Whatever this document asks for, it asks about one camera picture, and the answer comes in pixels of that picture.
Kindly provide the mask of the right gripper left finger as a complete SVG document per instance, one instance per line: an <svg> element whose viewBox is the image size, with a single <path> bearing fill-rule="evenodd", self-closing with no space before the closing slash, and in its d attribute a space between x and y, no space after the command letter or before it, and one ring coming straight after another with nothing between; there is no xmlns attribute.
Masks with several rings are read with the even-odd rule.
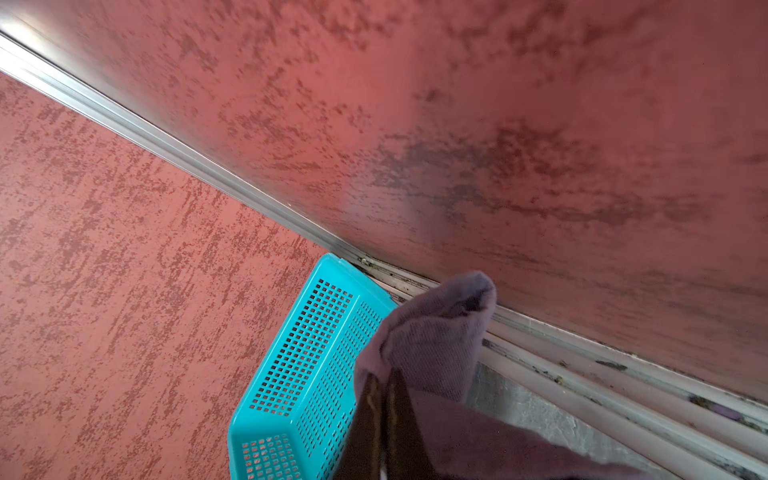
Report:
<svg viewBox="0 0 768 480"><path fill-rule="evenodd" d="M368 375L333 480L381 478L383 419L382 387L374 375Z"/></svg>

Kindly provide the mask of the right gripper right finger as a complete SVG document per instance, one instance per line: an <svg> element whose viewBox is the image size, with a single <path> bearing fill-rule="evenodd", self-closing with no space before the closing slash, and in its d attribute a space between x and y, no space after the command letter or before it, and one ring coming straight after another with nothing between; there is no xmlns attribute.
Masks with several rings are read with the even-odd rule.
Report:
<svg viewBox="0 0 768 480"><path fill-rule="evenodd" d="M394 370L388 380L385 396L385 466L388 479L438 479L432 465L405 378Z"/></svg>

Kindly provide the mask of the purple trousers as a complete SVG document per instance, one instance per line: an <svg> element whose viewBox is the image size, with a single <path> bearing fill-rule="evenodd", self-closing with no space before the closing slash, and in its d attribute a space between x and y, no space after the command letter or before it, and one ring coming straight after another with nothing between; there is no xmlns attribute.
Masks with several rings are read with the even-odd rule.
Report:
<svg viewBox="0 0 768 480"><path fill-rule="evenodd" d="M393 310L355 363L355 392L400 371L429 458L443 479L645 479L465 407L497 301L480 271L453 277Z"/></svg>

